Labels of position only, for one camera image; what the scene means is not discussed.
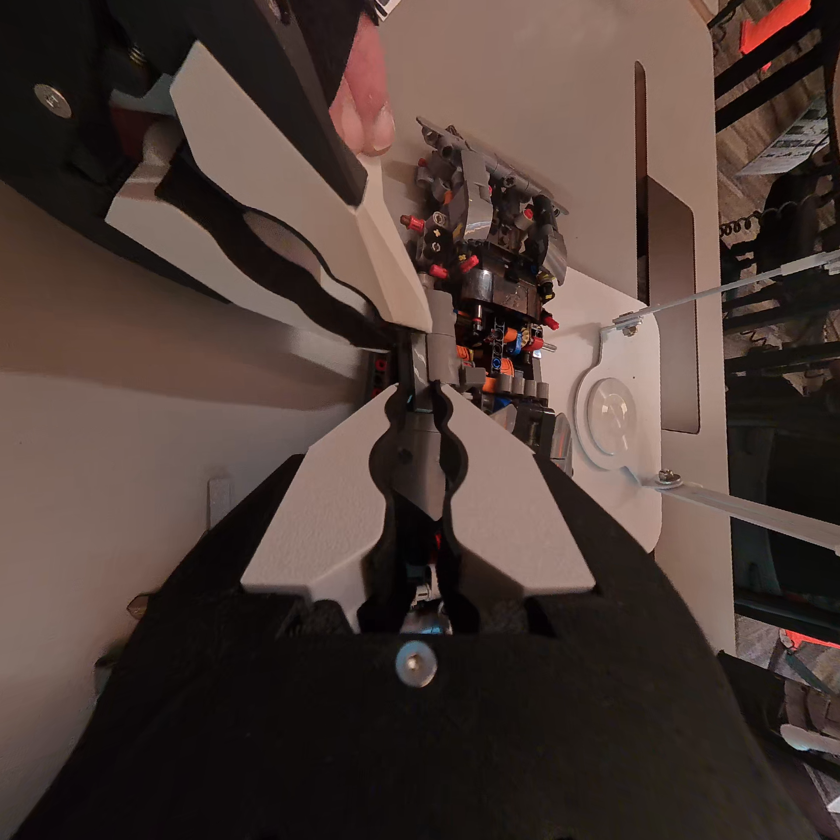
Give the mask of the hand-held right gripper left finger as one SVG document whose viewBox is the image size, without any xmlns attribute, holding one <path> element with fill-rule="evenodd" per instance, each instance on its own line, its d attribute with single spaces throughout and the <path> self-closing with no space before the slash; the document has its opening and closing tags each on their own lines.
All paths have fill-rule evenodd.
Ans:
<svg viewBox="0 0 840 840">
<path fill-rule="evenodd" d="M 413 596 L 393 479 L 408 388 L 391 385 L 305 454 L 241 577 L 248 592 L 338 603 L 355 631 L 397 633 Z"/>
</svg>

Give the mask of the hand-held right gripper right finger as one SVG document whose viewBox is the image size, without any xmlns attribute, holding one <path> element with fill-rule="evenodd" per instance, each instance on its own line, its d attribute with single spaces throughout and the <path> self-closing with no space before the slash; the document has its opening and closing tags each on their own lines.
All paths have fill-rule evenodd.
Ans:
<svg viewBox="0 0 840 840">
<path fill-rule="evenodd" d="M 531 449 L 453 386 L 434 383 L 445 491 L 437 574 L 456 634 L 533 596 L 578 595 L 595 578 Z"/>
</svg>

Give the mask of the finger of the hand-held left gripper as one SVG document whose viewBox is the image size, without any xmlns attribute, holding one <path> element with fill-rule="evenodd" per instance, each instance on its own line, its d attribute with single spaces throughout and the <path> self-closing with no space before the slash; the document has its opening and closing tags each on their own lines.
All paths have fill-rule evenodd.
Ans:
<svg viewBox="0 0 840 840">
<path fill-rule="evenodd" d="M 350 157 L 367 177 L 360 204 L 346 204 L 199 41 L 175 75 L 171 98 L 192 155 L 211 181 L 291 228 L 385 321 L 433 327 L 425 291 L 385 204 L 377 160 Z"/>
<path fill-rule="evenodd" d="M 397 344 L 396 329 L 333 279 L 306 243 L 245 210 L 188 161 L 140 164 L 107 221 L 240 308 L 362 349 Z"/>
</svg>

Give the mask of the grey lego car model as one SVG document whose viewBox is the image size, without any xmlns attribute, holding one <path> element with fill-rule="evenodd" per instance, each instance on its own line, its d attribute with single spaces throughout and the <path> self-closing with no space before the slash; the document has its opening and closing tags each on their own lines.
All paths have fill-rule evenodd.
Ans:
<svg viewBox="0 0 840 840">
<path fill-rule="evenodd" d="M 416 165 L 425 204 L 403 215 L 409 252 L 427 294 L 434 330 L 377 358 L 373 385 L 390 385 L 412 364 L 406 413 L 395 445 L 395 547 L 405 564 L 413 602 L 405 633 L 527 630 L 520 598 L 480 609 L 459 591 L 465 552 L 447 539 L 446 492 L 454 480 L 441 466 L 434 385 L 458 396 L 572 475 L 571 425 L 550 408 L 541 373 L 544 330 L 559 324 L 546 309 L 562 286 L 564 242 L 556 219 L 563 209 L 533 178 L 495 152 L 418 119 L 429 152 Z"/>
</svg>

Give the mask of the person's left hand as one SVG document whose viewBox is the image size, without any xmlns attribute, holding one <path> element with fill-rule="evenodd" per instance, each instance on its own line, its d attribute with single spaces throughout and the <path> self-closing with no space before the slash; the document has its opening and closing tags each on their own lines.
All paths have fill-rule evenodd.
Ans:
<svg viewBox="0 0 840 840">
<path fill-rule="evenodd" d="M 363 12 L 338 92 L 329 110 L 334 128 L 354 154 L 378 156 L 395 139 L 385 54 L 379 29 Z"/>
</svg>

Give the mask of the white desk lamp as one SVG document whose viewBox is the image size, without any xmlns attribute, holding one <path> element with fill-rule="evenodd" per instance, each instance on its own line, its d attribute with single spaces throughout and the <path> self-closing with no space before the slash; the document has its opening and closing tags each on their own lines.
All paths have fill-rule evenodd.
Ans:
<svg viewBox="0 0 840 840">
<path fill-rule="evenodd" d="M 568 269 L 553 312 L 554 351 L 542 362 L 549 403 L 570 422 L 573 479 L 644 549 L 662 528 L 662 496 L 690 501 L 732 518 L 838 553 L 838 526 L 741 500 L 686 481 L 661 479 L 662 374 L 656 316 L 760 280 L 838 267 L 838 252 L 798 259 L 744 280 L 643 307 L 598 280 Z"/>
</svg>

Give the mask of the printed paper sheet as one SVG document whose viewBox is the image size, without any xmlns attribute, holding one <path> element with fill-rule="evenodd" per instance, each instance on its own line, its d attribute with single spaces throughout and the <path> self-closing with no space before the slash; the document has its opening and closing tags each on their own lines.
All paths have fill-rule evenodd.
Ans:
<svg viewBox="0 0 840 840">
<path fill-rule="evenodd" d="M 809 107 L 786 131 L 746 164 L 738 177 L 789 172 L 828 144 L 827 106 L 825 94 L 822 93 L 814 97 Z"/>
</svg>

